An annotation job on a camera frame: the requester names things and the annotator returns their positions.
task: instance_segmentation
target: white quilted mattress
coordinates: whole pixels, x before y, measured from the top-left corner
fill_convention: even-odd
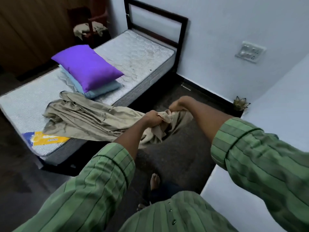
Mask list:
[[[175,52],[127,30],[95,49],[108,63],[124,73],[117,81],[122,87],[95,99],[115,106],[128,106],[174,65]],[[26,132],[42,131],[48,103],[59,99],[61,91],[76,89],[57,68],[0,97],[0,108],[24,140]],[[71,138],[65,143],[28,147],[48,164],[57,165],[78,150],[86,140]]]

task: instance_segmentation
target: pillow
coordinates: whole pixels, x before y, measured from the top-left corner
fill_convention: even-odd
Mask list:
[[[61,64],[82,86],[83,92],[97,89],[123,73],[106,62],[88,45],[67,48],[52,57]]]
[[[89,99],[98,97],[98,96],[100,96],[102,94],[105,94],[107,92],[113,91],[113,90],[118,89],[118,88],[120,88],[122,86],[119,82],[117,82],[116,80],[113,80],[110,83],[108,83],[106,85],[103,85],[102,87],[100,87],[98,89],[90,90],[90,91],[84,93],[83,88],[80,85],[80,83],[78,83],[78,81],[75,80],[74,77],[67,70],[65,70],[62,65],[59,65],[59,67],[61,68],[61,71],[64,74],[66,74],[66,76],[74,84],[74,86],[77,89],[77,91],[82,93],[83,95],[85,95],[86,98],[89,98]]]

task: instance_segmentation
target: bed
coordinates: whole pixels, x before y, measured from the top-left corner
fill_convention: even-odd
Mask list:
[[[95,101],[115,106],[128,106],[163,75],[177,70],[187,25],[185,17],[136,0],[124,1],[128,30],[95,49],[98,55],[124,73],[117,79],[121,88],[95,98]],[[180,22],[179,41],[174,42],[132,23],[130,5]],[[59,99],[61,91],[74,92],[76,89],[60,68],[56,68],[0,97],[2,112],[27,145],[22,134],[43,130],[48,119],[42,114],[49,102]],[[65,143],[28,147],[45,163],[58,165],[85,143],[86,140],[70,138]]]

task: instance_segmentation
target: gold decorative object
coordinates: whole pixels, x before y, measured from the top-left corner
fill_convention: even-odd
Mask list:
[[[233,102],[234,105],[234,109],[236,111],[243,111],[245,110],[251,103],[247,103],[247,99],[246,98],[242,98],[240,99],[238,96],[236,97],[236,99]]]

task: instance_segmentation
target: shirt cuff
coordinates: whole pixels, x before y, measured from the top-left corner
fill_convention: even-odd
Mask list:
[[[237,117],[227,120],[218,130],[211,145],[211,157],[215,163],[227,170],[226,155],[239,139],[253,130],[261,128]]]
[[[113,161],[117,165],[125,176],[127,186],[131,183],[134,171],[135,163],[130,156],[129,152],[118,143],[109,143],[104,146],[94,157],[105,156]]]

